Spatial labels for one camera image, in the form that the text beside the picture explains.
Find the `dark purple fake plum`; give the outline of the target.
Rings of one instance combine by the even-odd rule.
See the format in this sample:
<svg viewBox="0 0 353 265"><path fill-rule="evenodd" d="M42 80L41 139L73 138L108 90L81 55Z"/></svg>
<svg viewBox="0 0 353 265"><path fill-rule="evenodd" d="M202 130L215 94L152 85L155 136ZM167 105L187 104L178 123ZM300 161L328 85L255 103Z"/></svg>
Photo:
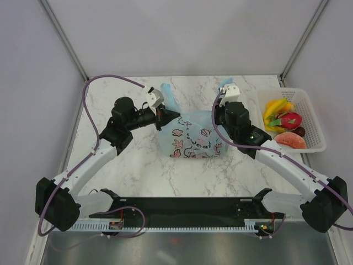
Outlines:
<svg viewBox="0 0 353 265"><path fill-rule="evenodd" d="M303 127L301 127L301 126L295 128L292 132L297 134L297 135L299 135L300 137L304 137L305 134L306 134L305 129Z"/></svg>

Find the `fake watermelon slice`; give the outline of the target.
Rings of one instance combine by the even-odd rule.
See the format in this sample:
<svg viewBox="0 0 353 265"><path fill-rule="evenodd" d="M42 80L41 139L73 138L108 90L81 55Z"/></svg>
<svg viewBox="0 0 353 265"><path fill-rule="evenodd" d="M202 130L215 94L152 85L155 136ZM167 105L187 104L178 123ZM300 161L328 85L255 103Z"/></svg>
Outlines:
<svg viewBox="0 0 353 265"><path fill-rule="evenodd" d="M306 148L306 143L304 139L293 132L283 132L282 134L278 134L274 137L274 140L278 144L286 145L293 149Z"/></svg>

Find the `left aluminium corner post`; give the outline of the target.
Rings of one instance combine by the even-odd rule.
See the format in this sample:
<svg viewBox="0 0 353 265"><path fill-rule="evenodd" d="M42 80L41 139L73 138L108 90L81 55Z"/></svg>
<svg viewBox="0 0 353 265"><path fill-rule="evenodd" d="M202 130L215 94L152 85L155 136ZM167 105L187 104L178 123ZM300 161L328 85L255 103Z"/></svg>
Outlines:
<svg viewBox="0 0 353 265"><path fill-rule="evenodd" d="M54 12L50 2L48 0L38 0L39 5L44 10L50 24L52 25L53 29L55 30L61 44L66 50L66 53L69 55L74 67L79 72L80 76L83 78L84 81L89 80L89 76L84 69L83 65L78 58L77 53L75 52L64 28L62 27L57 15Z"/></svg>

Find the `orange fake peach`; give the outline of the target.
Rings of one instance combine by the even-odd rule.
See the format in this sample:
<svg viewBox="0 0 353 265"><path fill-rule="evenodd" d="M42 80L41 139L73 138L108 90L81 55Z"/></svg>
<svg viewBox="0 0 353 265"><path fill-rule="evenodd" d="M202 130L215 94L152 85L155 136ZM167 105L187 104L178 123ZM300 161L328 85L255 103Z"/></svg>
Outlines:
<svg viewBox="0 0 353 265"><path fill-rule="evenodd" d="M291 102L287 102L285 107L283 108L284 112L294 112L295 111L295 105L292 104Z"/></svg>

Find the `light blue plastic bag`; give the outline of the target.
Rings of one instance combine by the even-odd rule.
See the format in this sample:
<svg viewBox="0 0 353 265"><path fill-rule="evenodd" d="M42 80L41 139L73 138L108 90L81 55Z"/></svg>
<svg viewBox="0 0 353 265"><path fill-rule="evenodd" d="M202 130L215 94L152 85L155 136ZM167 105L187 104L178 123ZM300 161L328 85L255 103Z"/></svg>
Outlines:
<svg viewBox="0 0 353 265"><path fill-rule="evenodd" d="M158 142L171 158L221 157L229 148L214 130L210 110L181 113L162 127Z"/></svg>

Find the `aluminium corner post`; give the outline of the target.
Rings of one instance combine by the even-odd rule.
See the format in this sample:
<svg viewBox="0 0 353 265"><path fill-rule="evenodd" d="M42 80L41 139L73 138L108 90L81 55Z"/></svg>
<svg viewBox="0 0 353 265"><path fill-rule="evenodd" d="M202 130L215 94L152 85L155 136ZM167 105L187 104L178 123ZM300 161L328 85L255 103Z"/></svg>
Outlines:
<svg viewBox="0 0 353 265"><path fill-rule="evenodd" d="M288 61L286 62L284 69L282 72L277 75L277 79L279 81L280 87L286 87L285 79L289 74L293 64L296 62L298 56L300 55L301 51L303 50L307 40L309 39L310 35L312 34L315 26L319 22L321 16L323 15L324 11L326 10L330 0L320 0L313 15L311 16L309 22L307 23L303 33L301 34L299 41L297 42L294 50L292 51Z"/></svg>
<svg viewBox="0 0 353 265"><path fill-rule="evenodd" d="M78 58L77 53L75 52L64 28L62 27L57 15L54 12L50 2L48 0L38 0L39 5L44 10L50 24L52 25L53 29L55 30L61 44L66 50L66 53L69 55L74 67L79 72L80 76L83 78L84 81L89 80L89 76L84 69L83 65Z"/></svg>

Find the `yellow fake banana bunch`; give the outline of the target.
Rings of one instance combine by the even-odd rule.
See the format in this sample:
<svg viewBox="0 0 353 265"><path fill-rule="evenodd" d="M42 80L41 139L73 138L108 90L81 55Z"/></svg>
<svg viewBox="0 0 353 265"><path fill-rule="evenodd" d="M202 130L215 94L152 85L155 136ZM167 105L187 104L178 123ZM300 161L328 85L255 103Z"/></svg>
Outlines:
<svg viewBox="0 0 353 265"><path fill-rule="evenodd" d="M268 124L272 121L272 118L277 115L277 113L284 112L283 108L285 107L286 103L289 102L286 98L278 99L278 100L273 100L271 102L268 102L266 105L265 111L263 113L263 122L265 125L265 130L266 131L273 131L273 132L278 132L278 133L284 133L285 129L281 127L275 127L275 126L268 126Z"/></svg>

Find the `right aluminium corner post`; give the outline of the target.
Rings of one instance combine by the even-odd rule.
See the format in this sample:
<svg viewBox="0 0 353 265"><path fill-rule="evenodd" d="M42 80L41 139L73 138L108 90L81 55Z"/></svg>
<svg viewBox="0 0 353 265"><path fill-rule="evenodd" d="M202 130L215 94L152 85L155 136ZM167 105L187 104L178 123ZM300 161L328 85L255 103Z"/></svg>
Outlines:
<svg viewBox="0 0 353 265"><path fill-rule="evenodd" d="M277 75L277 79L279 81L280 87L286 87L285 79L289 74L293 64L296 62L298 56L300 55L301 51L303 50L307 40L309 39L310 35L312 34L315 26L319 22L321 16L323 15L324 11L326 10L330 0L320 0L313 15L311 16L309 22L307 23L303 33L301 34L299 41L297 42L294 50L292 51L288 61L286 62L284 69L282 72Z"/></svg>

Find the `red fake dragon fruit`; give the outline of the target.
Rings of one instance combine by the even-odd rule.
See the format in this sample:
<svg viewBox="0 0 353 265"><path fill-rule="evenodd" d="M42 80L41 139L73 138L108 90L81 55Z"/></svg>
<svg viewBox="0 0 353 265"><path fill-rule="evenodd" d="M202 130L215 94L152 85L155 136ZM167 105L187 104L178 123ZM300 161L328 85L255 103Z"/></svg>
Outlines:
<svg viewBox="0 0 353 265"><path fill-rule="evenodd" d="M279 113L268 126L277 126L283 129L293 130L299 127L302 123L302 116L295 112Z"/></svg>

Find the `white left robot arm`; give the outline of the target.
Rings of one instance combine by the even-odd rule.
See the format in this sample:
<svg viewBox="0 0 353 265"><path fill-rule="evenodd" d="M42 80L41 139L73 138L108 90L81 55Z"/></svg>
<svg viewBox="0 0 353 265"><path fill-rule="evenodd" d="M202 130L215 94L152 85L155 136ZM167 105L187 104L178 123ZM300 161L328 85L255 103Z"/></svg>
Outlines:
<svg viewBox="0 0 353 265"><path fill-rule="evenodd" d="M136 109L133 100L116 100L105 129L98 136L92 150L77 165L53 179L42 178L36 185L35 211L40 221L48 221L60 231L70 229L79 218L104 213L109 218L119 215L121 205L116 194L102 189L80 196L82 188L108 162L123 152L132 141L132 131L149 125L157 130L180 113L168 110L163 104L155 108Z"/></svg>

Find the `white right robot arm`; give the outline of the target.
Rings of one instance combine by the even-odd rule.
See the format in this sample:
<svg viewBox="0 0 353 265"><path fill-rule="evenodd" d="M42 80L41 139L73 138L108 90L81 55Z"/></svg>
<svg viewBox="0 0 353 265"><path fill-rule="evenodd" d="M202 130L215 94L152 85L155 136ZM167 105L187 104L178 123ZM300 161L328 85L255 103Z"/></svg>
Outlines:
<svg viewBox="0 0 353 265"><path fill-rule="evenodd" d="M286 154L269 134L252 125L249 112L241 102L222 104L216 99L211 116L215 130L220 126L225 129L227 137L221 132L218 135L226 143L270 167L299 191L295 195L263 189L259 200L252 204L254 215L264 218L272 212L303 217L311 228L322 233L333 226L352 230L337 223L346 211L352 212L347 185L342 178L330 179Z"/></svg>

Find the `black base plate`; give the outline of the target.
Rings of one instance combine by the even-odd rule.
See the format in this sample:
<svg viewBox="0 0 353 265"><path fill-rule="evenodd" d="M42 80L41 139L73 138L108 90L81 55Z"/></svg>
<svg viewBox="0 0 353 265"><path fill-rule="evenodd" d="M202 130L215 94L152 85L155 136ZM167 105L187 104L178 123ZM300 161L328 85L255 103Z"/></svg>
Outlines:
<svg viewBox="0 0 353 265"><path fill-rule="evenodd" d="M139 208L148 226L238 226L245 219L277 219L252 197L119 197L110 211L123 206Z"/></svg>

